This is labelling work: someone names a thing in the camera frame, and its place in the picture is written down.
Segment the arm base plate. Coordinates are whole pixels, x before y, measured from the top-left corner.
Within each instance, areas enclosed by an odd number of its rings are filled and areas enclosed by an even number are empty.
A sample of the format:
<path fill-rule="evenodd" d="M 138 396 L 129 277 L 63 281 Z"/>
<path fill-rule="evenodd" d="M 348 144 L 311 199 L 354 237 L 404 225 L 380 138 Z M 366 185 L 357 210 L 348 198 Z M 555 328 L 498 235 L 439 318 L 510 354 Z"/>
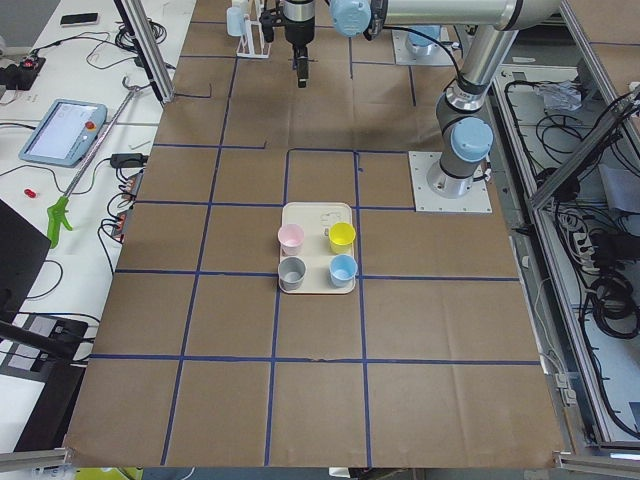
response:
<path fill-rule="evenodd" d="M 440 165 L 440 152 L 409 151 L 415 211 L 435 214 L 490 214 L 485 175 L 478 166 L 467 179 L 449 177 Z"/>
<path fill-rule="evenodd" d="M 451 66 L 449 55 L 438 45 L 430 42 L 426 46 L 413 44 L 409 33 L 392 31 L 394 58 L 397 65 L 403 66 Z"/>

